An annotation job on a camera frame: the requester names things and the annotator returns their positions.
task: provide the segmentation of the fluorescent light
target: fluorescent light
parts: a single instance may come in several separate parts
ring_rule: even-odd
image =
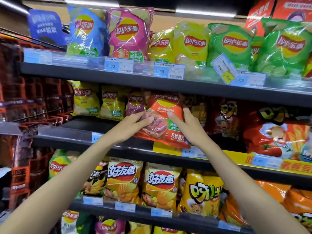
[[[112,2],[79,1],[79,0],[64,0],[64,1],[68,4],[76,4],[76,5],[119,7],[118,3],[112,3]]]
[[[0,3],[6,5],[6,6],[8,6],[8,7],[11,7],[11,8],[13,8],[13,9],[15,9],[15,10],[17,10],[17,11],[23,12],[23,13],[26,14],[26,15],[29,15],[29,12],[28,12],[26,9],[21,8],[21,7],[15,5],[15,4],[13,4],[13,3],[10,3],[10,2],[5,1],[5,0],[0,0]]]
[[[186,14],[195,14],[195,15],[212,15],[212,16],[231,17],[231,18],[236,16],[236,13],[192,11],[192,10],[185,10],[185,9],[176,9],[176,13],[186,13]]]

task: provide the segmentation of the left hand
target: left hand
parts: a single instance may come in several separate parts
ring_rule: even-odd
[[[131,114],[125,117],[121,122],[114,126],[109,132],[107,132],[101,138],[109,140],[111,145],[116,145],[129,139],[135,133],[145,126],[148,126],[154,121],[154,117],[148,117],[142,121],[137,122],[146,112],[140,112]]]

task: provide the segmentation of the store shelf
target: store shelf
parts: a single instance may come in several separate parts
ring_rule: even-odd
[[[67,122],[60,127],[39,125],[38,135],[33,138],[32,146],[85,151],[92,145],[92,132],[106,133],[116,124],[117,122],[111,120],[103,120],[95,117],[80,117]],[[152,141],[132,137],[129,140],[114,146],[109,151],[108,156],[186,167],[203,171],[214,171],[208,160],[155,152],[153,145],[154,143]],[[248,162],[248,160],[252,158],[252,155],[229,151],[225,152],[254,179],[293,184],[301,189],[312,190],[312,173],[265,169],[252,166],[250,162]],[[298,161],[291,160],[289,160],[288,163],[291,162],[298,163]],[[310,163],[304,162],[300,163],[307,164],[305,166],[310,166],[312,170],[312,164],[309,165]]]
[[[153,224],[159,227],[178,229],[186,232],[194,232],[198,234],[231,234],[246,233],[254,234],[251,228],[241,228],[240,232],[223,230],[218,228],[219,221],[212,217],[202,217],[199,215],[180,213],[179,216],[154,217],[151,216],[151,209],[136,205],[136,210],[132,212],[124,212],[115,209],[115,203],[104,203],[103,206],[94,206],[83,204],[81,199],[74,200],[69,209],[79,212],[87,212],[95,216],[106,216],[107,218],[120,218],[126,221],[139,222],[142,224]]]
[[[159,78],[153,75],[153,62],[135,63],[133,74],[104,70],[105,57],[87,58],[65,53],[36,50],[38,59],[20,63],[24,76],[38,75],[78,81],[126,85],[153,90],[219,96],[275,104],[312,107],[312,81],[267,77],[263,88],[245,88],[224,84],[212,68],[187,69],[184,80]]]

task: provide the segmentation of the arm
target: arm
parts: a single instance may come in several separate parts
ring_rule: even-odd
[[[137,122],[143,114],[126,117],[75,162],[40,187],[10,214],[0,226],[0,233],[49,233],[107,152],[154,120],[154,117],[149,117]]]
[[[205,133],[198,119],[184,108],[185,123],[168,112],[187,140],[200,148],[235,197],[241,212],[258,234],[308,234],[309,232],[269,193],[258,186]]]

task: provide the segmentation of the human hand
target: human hand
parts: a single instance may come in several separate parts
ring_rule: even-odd
[[[125,117],[101,138],[105,138],[106,141],[108,140],[111,145],[116,145],[129,139],[140,129],[148,126],[154,121],[154,117],[148,117],[142,121],[137,122],[145,113],[146,112],[140,112]]]
[[[200,122],[196,117],[192,115],[188,108],[183,108],[185,122],[182,122],[175,114],[172,112],[167,112],[169,119],[177,125],[180,131],[184,134],[187,140],[197,146],[200,147],[207,143],[206,132],[202,128]]]

